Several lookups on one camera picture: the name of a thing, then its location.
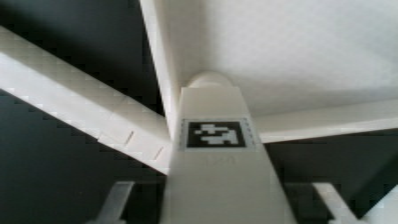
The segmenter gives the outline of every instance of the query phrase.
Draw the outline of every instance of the dark wall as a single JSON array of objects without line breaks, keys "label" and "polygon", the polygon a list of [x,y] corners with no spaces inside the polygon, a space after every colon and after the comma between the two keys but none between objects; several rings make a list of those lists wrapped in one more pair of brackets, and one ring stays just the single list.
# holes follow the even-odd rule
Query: dark wall
[{"label": "dark wall", "polygon": [[121,180],[128,223],[155,224],[165,176],[0,91],[0,223],[86,223]]},{"label": "dark wall", "polygon": [[0,0],[0,25],[164,114],[139,0]]},{"label": "dark wall", "polygon": [[315,195],[302,186],[331,182],[361,218],[398,184],[398,129],[272,143],[265,147],[288,195]]}]

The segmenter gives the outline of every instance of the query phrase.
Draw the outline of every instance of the white structural frame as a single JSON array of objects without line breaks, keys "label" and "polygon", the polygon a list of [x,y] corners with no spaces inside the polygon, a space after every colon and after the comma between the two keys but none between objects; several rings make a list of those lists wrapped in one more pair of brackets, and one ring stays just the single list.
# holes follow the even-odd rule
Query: white structural frame
[{"label": "white structural frame", "polygon": [[[141,6],[165,118],[6,28],[0,28],[0,88],[167,174],[183,85],[176,78],[164,1],[142,0]],[[260,116],[253,123],[261,143],[396,128],[398,99]],[[395,203],[380,204],[391,210]],[[372,224],[382,223],[384,213],[379,207],[368,213]],[[393,214],[388,213],[389,220],[398,219]]]}]

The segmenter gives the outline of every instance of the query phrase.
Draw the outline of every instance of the black and white square marker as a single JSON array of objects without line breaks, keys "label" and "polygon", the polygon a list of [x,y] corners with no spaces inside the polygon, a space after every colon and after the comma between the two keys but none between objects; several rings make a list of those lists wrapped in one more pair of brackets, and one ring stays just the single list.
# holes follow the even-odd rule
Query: black and white square marker
[{"label": "black and white square marker", "polygon": [[187,148],[231,147],[247,147],[240,122],[190,122]]}]

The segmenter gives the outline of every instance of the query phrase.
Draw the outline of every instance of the white ceiling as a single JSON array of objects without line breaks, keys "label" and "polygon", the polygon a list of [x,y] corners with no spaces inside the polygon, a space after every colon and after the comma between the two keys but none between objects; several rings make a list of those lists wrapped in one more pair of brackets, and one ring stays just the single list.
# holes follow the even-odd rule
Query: white ceiling
[{"label": "white ceiling", "polygon": [[254,115],[398,98],[395,0],[165,0],[180,79],[224,73]]}]

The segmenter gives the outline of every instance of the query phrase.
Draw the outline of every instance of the white post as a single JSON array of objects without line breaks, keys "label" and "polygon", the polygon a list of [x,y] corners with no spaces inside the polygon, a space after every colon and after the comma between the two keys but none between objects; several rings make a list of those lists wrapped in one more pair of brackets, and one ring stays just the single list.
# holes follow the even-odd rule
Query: white post
[{"label": "white post", "polygon": [[240,89],[215,73],[183,88],[162,224],[293,224]]},{"label": "white post", "polygon": [[315,183],[313,185],[334,216],[329,224],[368,224],[368,222],[357,219],[333,184]]}]

